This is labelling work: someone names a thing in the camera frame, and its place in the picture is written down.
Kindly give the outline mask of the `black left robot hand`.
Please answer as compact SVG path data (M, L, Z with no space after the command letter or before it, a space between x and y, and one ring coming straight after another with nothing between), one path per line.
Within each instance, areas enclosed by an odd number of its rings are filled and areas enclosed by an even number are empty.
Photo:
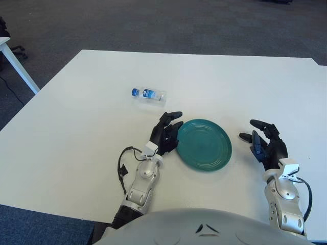
M183 122L171 124L175 119L182 117L182 112L165 112L159 119L158 124L153 128L150 141L157 145L156 153L163 156L165 153L174 150L178 146L178 130Z

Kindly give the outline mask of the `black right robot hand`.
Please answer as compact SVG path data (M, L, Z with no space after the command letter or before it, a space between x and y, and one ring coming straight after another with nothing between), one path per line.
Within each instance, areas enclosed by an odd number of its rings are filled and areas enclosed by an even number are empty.
M279 160L288 158L287 147L279 137L279 131L274 124L252 119L250 124L263 131L267 143L258 133L253 130L252 134L240 133L239 137L250 144L250 150L258 162L263 164L265 170L279 169Z

